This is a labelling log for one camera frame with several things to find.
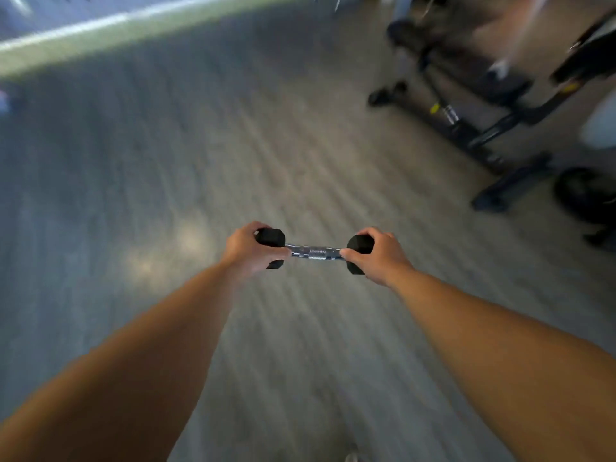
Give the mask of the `person's right forearm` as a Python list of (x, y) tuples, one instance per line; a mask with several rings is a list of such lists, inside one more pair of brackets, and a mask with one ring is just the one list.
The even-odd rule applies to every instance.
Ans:
[(616, 462), (616, 359), (409, 269), (388, 286), (518, 462)]

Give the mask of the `black weight plate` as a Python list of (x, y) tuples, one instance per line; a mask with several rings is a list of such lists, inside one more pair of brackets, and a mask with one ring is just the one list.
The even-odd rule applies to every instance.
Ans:
[(616, 225), (616, 177), (587, 167), (572, 167), (557, 177), (553, 192), (556, 201), (582, 222)]

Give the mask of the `black exercise machine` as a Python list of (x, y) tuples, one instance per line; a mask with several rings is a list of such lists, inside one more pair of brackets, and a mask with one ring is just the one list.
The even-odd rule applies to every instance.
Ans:
[(593, 23), (573, 46), (565, 61), (550, 75), (555, 85), (587, 82), (616, 73), (616, 7)]

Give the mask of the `black hex dumbbell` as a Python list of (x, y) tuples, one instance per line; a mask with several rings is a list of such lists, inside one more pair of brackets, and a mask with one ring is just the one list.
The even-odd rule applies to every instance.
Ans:
[[(311, 259), (314, 261), (343, 261), (340, 248), (300, 246), (286, 243), (286, 236), (280, 229), (260, 228), (254, 233), (256, 241), (273, 248), (288, 248), (292, 257)], [(374, 239), (370, 235), (354, 235), (347, 248), (360, 254), (370, 254), (373, 251)]]

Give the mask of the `black weight bench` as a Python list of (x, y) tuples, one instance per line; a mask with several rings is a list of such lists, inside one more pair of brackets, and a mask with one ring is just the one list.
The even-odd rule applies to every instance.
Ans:
[(535, 153), (513, 160), (488, 144), (519, 125), (534, 126), (576, 94), (586, 80), (574, 77), (559, 84), (543, 103), (524, 99), (534, 80), (514, 71), (501, 83), (484, 76), (489, 60), (449, 35), (395, 21), (386, 30), (396, 52), (405, 55), (405, 69), (394, 81), (367, 98), (370, 108), (395, 106), (416, 116), (431, 129), (497, 177), (478, 192), (471, 207), (478, 212), (506, 212), (531, 181), (547, 176), (552, 155)]

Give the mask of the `person's right hand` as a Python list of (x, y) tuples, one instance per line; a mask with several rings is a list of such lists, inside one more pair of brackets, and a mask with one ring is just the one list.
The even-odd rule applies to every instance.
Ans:
[(400, 278), (416, 273), (393, 233), (382, 232), (376, 227), (366, 227), (358, 234), (370, 235), (374, 239), (369, 265), (359, 268), (368, 279), (381, 286), (393, 288)]

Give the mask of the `person's left forearm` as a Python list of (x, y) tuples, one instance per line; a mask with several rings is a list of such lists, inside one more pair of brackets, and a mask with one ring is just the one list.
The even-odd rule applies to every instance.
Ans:
[(68, 365), (0, 426), (0, 462), (166, 462), (244, 278), (217, 263)]

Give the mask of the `person's left hand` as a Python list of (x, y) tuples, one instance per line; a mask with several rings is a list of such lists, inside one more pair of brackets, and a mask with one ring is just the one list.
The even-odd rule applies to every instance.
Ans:
[(220, 263), (231, 268), (240, 278), (246, 279), (267, 270), (271, 264), (261, 263), (258, 259), (258, 245), (261, 244), (256, 241), (254, 233), (260, 228), (270, 227), (263, 222), (250, 222), (227, 238)]

